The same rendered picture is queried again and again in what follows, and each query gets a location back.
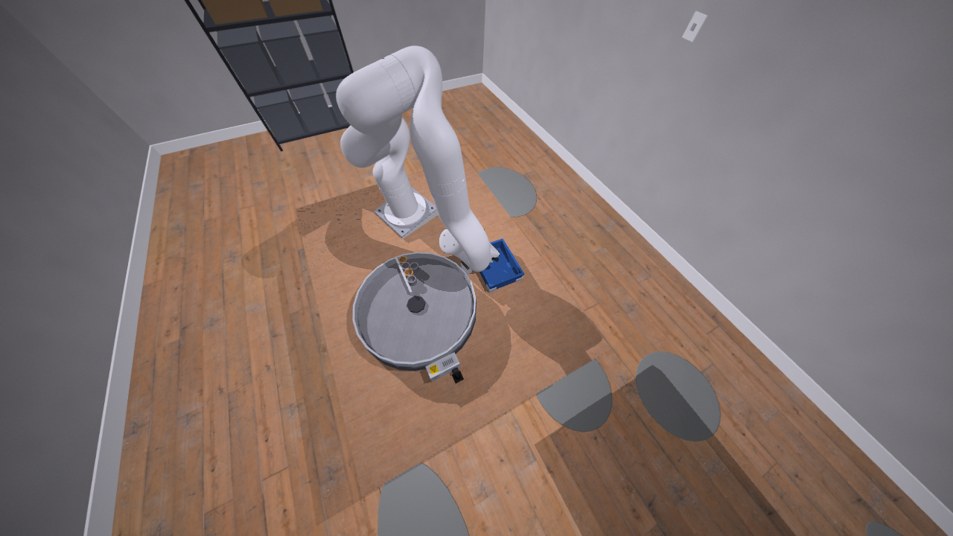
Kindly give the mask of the blue plastic crate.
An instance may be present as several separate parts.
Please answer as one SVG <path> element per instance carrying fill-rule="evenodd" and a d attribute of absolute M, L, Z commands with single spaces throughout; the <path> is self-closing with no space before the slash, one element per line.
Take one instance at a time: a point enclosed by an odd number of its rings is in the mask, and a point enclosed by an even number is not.
<path fill-rule="evenodd" d="M 480 272 L 489 292 L 493 292 L 498 288 L 513 284 L 514 282 L 522 281 L 524 272 L 515 260 L 510 248 L 507 247 L 504 239 L 490 242 L 490 244 L 500 252 L 500 255 L 498 255 L 498 262 L 491 259 L 493 263 L 489 264 L 485 270 Z"/>

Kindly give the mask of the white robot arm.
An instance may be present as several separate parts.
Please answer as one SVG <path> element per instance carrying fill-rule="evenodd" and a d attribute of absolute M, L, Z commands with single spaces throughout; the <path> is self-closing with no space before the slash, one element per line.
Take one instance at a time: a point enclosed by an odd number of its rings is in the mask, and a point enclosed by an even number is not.
<path fill-rule="evenodd" d="M 489 238 L 469 205 L 462 148 L 442 111 L 442 68 L 433 52 L 410 45 L 353 72 L 338 85 L 337 104 L 351 125 L 341 137 L 343 155 L 358 168 L 377 163 L 372 176 L 387 202 L 389 223 L 412 225 L 427 209 L 403 167 L 411 137 L 446 227 L 440 248 L 462 259 L 467 274 L 485 270 Z M 410 109 L 408 127 L 402 113 Z"/>

